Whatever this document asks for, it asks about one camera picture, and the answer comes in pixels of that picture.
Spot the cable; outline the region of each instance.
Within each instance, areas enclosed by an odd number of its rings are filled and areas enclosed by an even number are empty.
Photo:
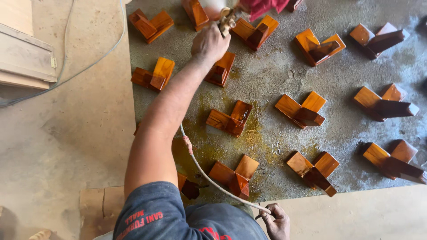
[[[186,135],[185,135],[184,128],[182,127],[182,123],[181,123],[181,125],[180,125],[180,128],[181,128],[181,133],[182,133],[182,139],[184,140],[185,145],[188,147],[188,152],[190,153],[191,158],[193,159],[194,163],[196,164],[197,168],[199,169],[199,172],[203,175],[203,177],[204,177],[206,180],[208,180],[208,181],[209,181],[213,186],[217,187],[221,192],[225,193],[227,196],[229,196],[229,197],[231,197],[231,198],[233,198],[233,199],[235,199],[235,200],[237,200],[237,201],[239,201],[239,202],[241,202],[241,203],[243,203],[243,204],[249,205],[249,206],[251,206],[251,207],[253,207],[253,208],[256,208],[256,209],[259,209],[259,210],[263,210],[263,211],[267,212],[268,214],[271,214],[271,211],[270,211],[270,210],[268,210],[267,208],[263,208],[263,207],[261,207],[260,205],[255,205],[255,204],[253,204],[253,203],[251,203],[251,202],[248,202],[248,201],[246,201],[246,200],[243,200],[243,199],[241,199],[240,197],[237,197],[237,196],[235,196],[235,195],[233,195],[233,194],[229,193],[227,190],[225,190],[224,188],[222,188],[222,187],[220,187],[218,184],[216,184],[214,181],[212,181],[212,179],[210,179],[210,178],[206,175],[206,173],[203,171],[203,169],[200,167],[199,163],[198,163],[198,162],[197,162],[197,160],[196,160],[196,157],[194,157],[194,154],[193,154],[193,146],[192,146],[192,144],[191,144],[191,142],[190,142],[190,140],[189,140],[188,136],[186,136]]]
[[[39,92],[39,93],[36,93],[36,94],[33,94],[33,95],[30,95],[30,96],[26,96],[26,97],[21,97],[21,98],[17,98],[17,99],[14,99],[14,100],[10,100],[10,101],[7,101],[7,102],[2,102],[2,103],[0,103],[0,108],[4,108],[4,107],[7,107],[7,106],[10,106],[10,105],[13,105],[13,104],[16,104],[16,103],[18,103],[18,102],[21,102],[21,101],[24,101],[24,100],[26,100],[26,99],[30,99],[30,98],[33,98],[33,97],[36,97],[36,96],[39,96],[39,95],[42,95],[42,94],[44,94],[44,93],[47,93],[48,91],[51,91],[51,90],[53,90],[53,89],[55,89],[55,88],[57,88],[57,87],[59,87],[59,86],[61,86],[62,84],[64,84],[64,83],[66,83],[66,82],[68,82],[68,81],[70,81],[71,79],[73,79],[74,77],[76,77],[77,75],[79,75],[79,74],[81,74],[82,72],[84,72],[84,71],[86,71],[87,69],[89,69],[90,67],[92,67],[93,65],[95,65],[95,64],[97,64],[99,61],[101,61],[104,57],[106,57],[109,53],[111,53],[111,51],[113,51],[116,47],[117,47],[117,45],[119,45],[119,43],[122,41],[122,38],[123,38],[123,36],[125,35],[125,33],[126,33],[126,23],[125,23],[125,19],[126,19],[126,16],[125,16],[125,10],[123,9],[123,4],[122,4],[122,0],[120,0],[120,8],[122,9],[122,15],[123,15],[123,32],[122,32],[122,35],[120,36],[120,39],[119,39],[119,41],[117,41],[117,43],[106,53],[106,54],[104,54],[100,59],[98,59],[96,62],[94,62],[94,63],[92,63],[91,65],[89,65],[87,68],[85,68],[85,69],[83,69],[82,71],[80,71],[80,72],[78,72],[77,74],[75,74],[75,75],[73,75],[72,77],[70,77],[69,79],[67,79],[67,80],[65,80],[65,81],[63,81],[63,82],[60,82],[60,80],[61,80],[61,78],[62,78],[62,74],[64,73],[64,69],[65,69],[65,65],[66,65],[66,63],[67,63],[67,39],[68,39],[68,26],[69,26],[69,23],[70,23],[70,19],[71,19],[71,14],[73,13],[73,9],[74,9],[74,0],[73,0],[73,2],[71,3],[71,9],[70,9],[70,13],[68,13],[68,20],[67,20],[67,24],[65,25],[65,34],[64,34],[64,63],[63,63],[63,65],[62,65],[62,69],[61,69],[61,73],[59,74],[59,77],[58,77],[58,81],[51,87],[51,88],[49,88],[49,89],[46,89],[46,90],[44,90],[44,91],[42,91],[42,92]]]

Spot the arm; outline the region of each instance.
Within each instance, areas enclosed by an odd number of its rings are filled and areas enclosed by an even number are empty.
[[[194,93],[213,64],[224,56],[230,39],[230,35],[222,38],[215,23],[205,27],[193,40],[192,58],[148,107],[132,144],[125,198],[150,182],[168,181],[178,186],[172,139]]]

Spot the dusty floor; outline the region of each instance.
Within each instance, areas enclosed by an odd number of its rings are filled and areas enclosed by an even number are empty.
[[[229,51],[237,56],[225,88],[202,83],[184,120],[184,129],[197,148],[195,156],[202,168],[208,172],[219,160],[235,169],[242,153],[259,161],[250,185],[249,200],[253,202],[321,194],[307,188],[284,164],[293,151],[300,151],[310,161],[322,151],[334,156],[341,166],[329,179],[341,193],[410,184],[382,177],[356,152],[362,143],[375,142],[385,148],[392,140],[405,139],[419,149],[413,163],[421,166],[426,162],[427,94],[420,86],[427,77],[427,37],[415,30],[426,7],[423,0],[411,4],[399,0],[306,0],[295,13],[269,13],[280,25],[257,52],[232,38]],[[127,5],[127,14],[137,8],[145,10],[149,19],[165,9],[175,26],[148,45],[128,23],[132,69],[153,70],[161,56],[176,62],[177,73],[190,58],[196,35],[184,9],[179,1],[133,0]],[[375,61],[367,59],[345,38],[359,23],[376,32],[387,21],[406,29],[411,36]],[[320,41],[338,33],[347,48],[319,66],[310,67],[293,42],[295,35],[307,28]],[[416,117],[374,122],[350,100],[363,85],[379,92],[392,82],[408,91],[405,101],[420,107]],[[156,93],[135,84],[133,90],[139,121]],[[301,130],[274,107],[284,93],[302,102],[312,90],[327,100],[319,112],[326,118],[321,127]],[[254,106],[239,139],[206,125],[211,109],[230,114],[237,100]],[[173,153],[178,170],[192,178],[196,167],[179,138],[174,142]],[[197,200],[188,203],[226,200],[219,191],[205,188]]]

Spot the red cloth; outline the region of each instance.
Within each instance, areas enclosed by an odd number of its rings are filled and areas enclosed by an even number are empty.
[[[289,0],[240,0],[240,4],[251,10],[251,22],[272,8],[276,8],[277,13],[280,13],[288,2]]]

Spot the wooden board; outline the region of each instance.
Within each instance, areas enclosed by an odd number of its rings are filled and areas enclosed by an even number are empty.
[[[34,36],[31,0],[0,0],[0,24]]]
[[[0,70],[56,82],[51,45],[0,24]]]
[[[34,79],[27,76],[21,76],[14,73],[7,73],[0,71],[0,84],[23,87],[23,88],[35,88],[46,90],[49,89],[49,83],[43,80]]]

